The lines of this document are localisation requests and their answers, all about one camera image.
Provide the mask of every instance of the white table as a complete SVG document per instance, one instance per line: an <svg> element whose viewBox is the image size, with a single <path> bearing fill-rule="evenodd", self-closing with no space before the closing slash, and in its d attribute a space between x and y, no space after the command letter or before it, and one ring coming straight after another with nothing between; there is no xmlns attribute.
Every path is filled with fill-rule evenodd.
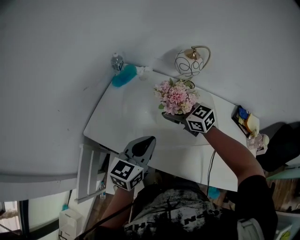
<svg viewBox="0 0 300 240"><path fill-rule="evenodd" d="M148 165L198 183L207 184L210 158L214 149L202 135L197 138L165 120L158 110L153 87L169 77L152 72L146 81L135 77L126 85L109 85L92 114L84 135L120 153L129 141L153 135L157 146ZM235 105L200 88L201 101L214 104L218 128L246 146L246 137L231 119ZM237 178L216 154L210 173L210 186L237 191Z"/></svg>

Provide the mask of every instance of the small box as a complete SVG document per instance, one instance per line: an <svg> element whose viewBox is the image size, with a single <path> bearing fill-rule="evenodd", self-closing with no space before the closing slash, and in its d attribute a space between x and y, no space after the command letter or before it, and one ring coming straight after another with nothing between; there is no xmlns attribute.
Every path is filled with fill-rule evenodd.
<svg viewBox="0 0 300 240"><path fill-rule="evenodd" d="M108 172L113 184L127 191L133 189L144 178L142 167L117 157L112 161Z"/></svg>
<svg viewBox="0 0 300 240"><path fill-rule="evenodd" d="M70 239L75 239L83 231L83 216L71 209L61 211L59 226Z"/></svg>
<svg viewBox="0 0 300 240"><path fill-rule="evenodd" d="M215 123L214 110L199 104L187 117L187 124L191 131L207 133Z"/></svg>

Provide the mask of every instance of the black t-shirt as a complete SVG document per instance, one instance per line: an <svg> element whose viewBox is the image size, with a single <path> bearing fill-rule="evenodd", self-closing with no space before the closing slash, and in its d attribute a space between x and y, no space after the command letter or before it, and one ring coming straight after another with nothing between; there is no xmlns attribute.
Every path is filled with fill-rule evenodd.
<svg viewBox="0 0 300 240"><path fill-rule="evenodd" d="M238 187L235 211L199 199L191 190L159 194L124 228L99 227L94 238L121 239L266 239L275 235L278 218L266 179L251 176Z"/></svg>

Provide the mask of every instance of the water bottle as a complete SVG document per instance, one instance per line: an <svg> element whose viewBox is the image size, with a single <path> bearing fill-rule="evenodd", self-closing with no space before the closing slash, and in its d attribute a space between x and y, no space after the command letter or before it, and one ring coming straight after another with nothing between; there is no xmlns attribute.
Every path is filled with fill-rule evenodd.
<svg viewBox="0 0 300 240"><path fill-rule="evenodd" d="M102 189L104 189L105 188L105 184L104 184L104 182L102 181L101 182L101 185L100 185L100 190L102 190ZM103 193L101 193L100 194L100 199L105 199L105 192L103 192Z"/></svg>
<svg viewBox="0 0 300 240"><path fill-rule="evenodd" d="M124 65L122 56L118 55L118 53L115 52L112 55L111 64L112 64L114 73L116 75L118 75L120 73L120 71L123 69L123 65Z"/></svg>

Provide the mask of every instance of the person's arm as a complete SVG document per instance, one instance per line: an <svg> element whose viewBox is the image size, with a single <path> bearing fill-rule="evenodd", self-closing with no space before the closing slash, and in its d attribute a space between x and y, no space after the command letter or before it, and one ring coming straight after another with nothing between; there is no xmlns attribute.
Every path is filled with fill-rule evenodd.
<svg viewBox="0 0 300 240"><path fill-rule="evenodd" d="M237 176L238 184L250 176L261 175L264 177L262 167L244 145L216 127L212 127L203 135Z"/></svg>
<svg viewBox="0 0 300 240"><path fill-rule="evenodd" d="M104 212L101 220L112 215L113 213L121 210L125 206L131 204L133 201L133 196L134 196L134 190L131 190L130 192L128 192L119 187L117 189L115 195L113 196L111 203L109 204L108 208ZM129 220L130 210L131 210L131 208L126 209L124 212L122 212L118 216L113 217L112 219L106 221L101 226L107 227L110 229L121 228Z"/></svg>

